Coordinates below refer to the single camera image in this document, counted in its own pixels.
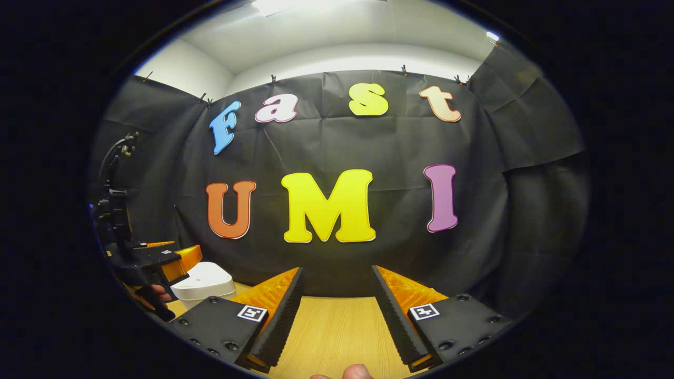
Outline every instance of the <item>orange letter u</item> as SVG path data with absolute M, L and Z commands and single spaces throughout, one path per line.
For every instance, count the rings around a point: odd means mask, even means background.
M 251 224 L 251 192 L 255 190 L 255 183 L 252 181 L 239 181 L 233 186 L 237 193 L 237 221 L 234 224 L 228 224 L 224 221 L 222 203 L 224 195 L 227 193 L 227 184 L 211 183 L 206 186 L 208 194 L 208 225 L 213 233 L 223 238 L 237 239 L 243 237 L 248 232 Z

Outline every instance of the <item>letter f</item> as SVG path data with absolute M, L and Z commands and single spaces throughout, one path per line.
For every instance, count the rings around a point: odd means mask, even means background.
M 215 138 L 213 154 L 217 155 L 234 139 L 234 133 L 230 133 L 227 128 L 234 129 L 234 126 L 237 125 L 237 116 L 231 112 L 239 108 L 241 108 L 241 102 L 235 101 L 231 103 L 208 126 L 213 129 L 213 137 Z

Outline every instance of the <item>human hand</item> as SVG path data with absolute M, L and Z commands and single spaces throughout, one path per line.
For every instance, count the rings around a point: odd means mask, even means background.
M 153 292 L 155 295 L 157 295 L 157 297 L 159 297 L 159 300 L 163 300 L 163 301 L 171 300 L 171 295 L 169 295 L 168 293 L 166 293 L 166 289 L 164 289 L 164 287 L 162 287 L 162 286 L 160 286 L 160 285 L 151 285 L 150 287 L 152 288 L 152 292 Z M 150 308 L 151 310 L 154 310 L 154 307 L 151 306 L 151 305 L 150 305 L 147 301 L 145 301 L 145 299 L 143 299 L 142 297 L 136 295 L 134 292 L 131 292 L 131 295 L 133 296 L 134 299 L 140 301 L 140 302 L 141 302 L 144 306 L 146 306 L 147 308 Z
M 309 379 L 330 379 L 324 375 L 312 375 Z M 344 370 L 342 379 L 372 379 L 364 364 L 351 365 Z

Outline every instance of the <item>white ceiling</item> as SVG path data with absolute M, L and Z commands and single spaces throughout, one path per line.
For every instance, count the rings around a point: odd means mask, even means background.
M 493 47 L 486 30 L 427 0 L 332 0 L 264 17 L 250 3 L 225 11 L 182 39 L 233 74 L 309 49 L 396 43 L 439 49 L 482 61 Z

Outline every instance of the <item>cable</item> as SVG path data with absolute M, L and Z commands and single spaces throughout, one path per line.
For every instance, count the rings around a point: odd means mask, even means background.
M 113 147 L 108 150 L 108 152 L 105 154 L 105 157 L 103 158 L 103 161 L 100 164 L 100 168 L 98 169 L 98 178 L 100 179 L 100 176 L 103 174 L 103 167 L 105 167 L 105 162 L 108 161 L 108 157 L 110 156 L 110 153 L 112 153 L 122 142 L 126 141 L 126 138 L 122 138 L 121 140 L 115 142 Z

